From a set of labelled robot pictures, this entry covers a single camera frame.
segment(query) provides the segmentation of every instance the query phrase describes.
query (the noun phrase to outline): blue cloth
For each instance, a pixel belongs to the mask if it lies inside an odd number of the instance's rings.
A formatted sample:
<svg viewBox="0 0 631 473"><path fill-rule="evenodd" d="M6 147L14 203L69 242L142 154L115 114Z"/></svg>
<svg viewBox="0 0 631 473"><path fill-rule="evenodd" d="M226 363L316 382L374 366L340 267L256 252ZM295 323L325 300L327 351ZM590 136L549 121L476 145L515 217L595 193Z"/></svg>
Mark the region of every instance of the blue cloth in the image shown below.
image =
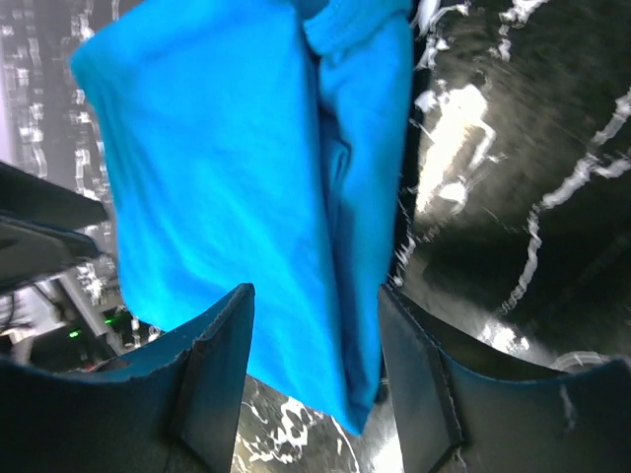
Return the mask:
<svg viewBox="0 0 631 473"><path fill-rule="evenodd" d="M71 67L104 137L129 308L171 330L253 282L249 374L359 434L380 379L410 5L301 18L310 3L148 0Z"/></svg>

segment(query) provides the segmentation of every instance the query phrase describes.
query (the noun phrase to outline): cloth fold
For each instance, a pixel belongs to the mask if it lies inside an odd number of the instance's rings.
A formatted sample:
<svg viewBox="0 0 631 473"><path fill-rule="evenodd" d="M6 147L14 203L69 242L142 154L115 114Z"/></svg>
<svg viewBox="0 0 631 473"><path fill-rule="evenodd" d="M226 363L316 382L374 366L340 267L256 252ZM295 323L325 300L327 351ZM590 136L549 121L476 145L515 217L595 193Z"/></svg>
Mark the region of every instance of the cloth fold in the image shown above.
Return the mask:
<svg viewBox="0 0 631 473"><path fill-rule="evenodd" d="M332 4L303 24L288 1L147 0L71 67L102 129L130 310L171 330L254 283L249 374L359 434L412 38L407 2L341 3L356 33L323 46Z"/></svg>

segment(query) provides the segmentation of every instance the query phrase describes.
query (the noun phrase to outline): folded cloth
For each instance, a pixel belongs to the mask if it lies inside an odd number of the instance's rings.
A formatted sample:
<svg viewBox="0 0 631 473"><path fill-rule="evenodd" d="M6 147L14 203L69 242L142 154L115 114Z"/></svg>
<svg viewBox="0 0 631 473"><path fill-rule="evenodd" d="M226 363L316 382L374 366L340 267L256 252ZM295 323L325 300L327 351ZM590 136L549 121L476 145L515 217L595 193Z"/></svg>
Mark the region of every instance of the folded cloth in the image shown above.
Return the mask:
<svg viewBox="0 0 631 473"><path fill-rule="evenodd" d="M71 59L130 310L171 330L253 282L249 374L353 434L379 384L407 3L333 0L302 25L286 0L147 0Z"/></svg>

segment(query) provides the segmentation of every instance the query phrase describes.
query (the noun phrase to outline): black marble table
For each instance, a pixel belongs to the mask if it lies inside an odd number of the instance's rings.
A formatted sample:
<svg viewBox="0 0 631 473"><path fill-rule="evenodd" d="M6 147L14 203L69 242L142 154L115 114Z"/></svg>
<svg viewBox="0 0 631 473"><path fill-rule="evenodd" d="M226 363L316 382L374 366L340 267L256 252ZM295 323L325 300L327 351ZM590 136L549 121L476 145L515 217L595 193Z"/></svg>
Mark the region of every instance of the black marble table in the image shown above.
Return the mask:
<svg viewBox="0 0 631 473"><path fill-rule="evenodd" d="M67 62L135 1L0 4L12 159L107 205L99 126ZM415 28L428 35L392 283L538 364L572 371L631 355L631 1L436 3L422 2ZM115 253L114 227L88 232ZM109 277L83 271L93 290ZM249 378L233 469L400 472L391 407L353 439Z"/></svg>

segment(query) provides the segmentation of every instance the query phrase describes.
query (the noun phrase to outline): marble surface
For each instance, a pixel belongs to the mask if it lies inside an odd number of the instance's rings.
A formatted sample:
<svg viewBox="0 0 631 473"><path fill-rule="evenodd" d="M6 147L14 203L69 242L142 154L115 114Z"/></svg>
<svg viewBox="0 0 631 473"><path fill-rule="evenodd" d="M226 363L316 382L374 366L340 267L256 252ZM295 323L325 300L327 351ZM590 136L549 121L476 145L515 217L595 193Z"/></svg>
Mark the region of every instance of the marble surface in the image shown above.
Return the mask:
<svg viewBox="0 0 631 473"><path fill-rule="evenodd" d="M134 3L0 5L14 162L106 205L98 123L67 59ZM415 19L427 47L419 36L391 281L535 363L631 355L631 1L439 3ZM88 233L114 253L114 227ZM96 266L81 270L94 294L112 272ZM354 439L249 378L233 471L402 471L391 406Z"/></svg>

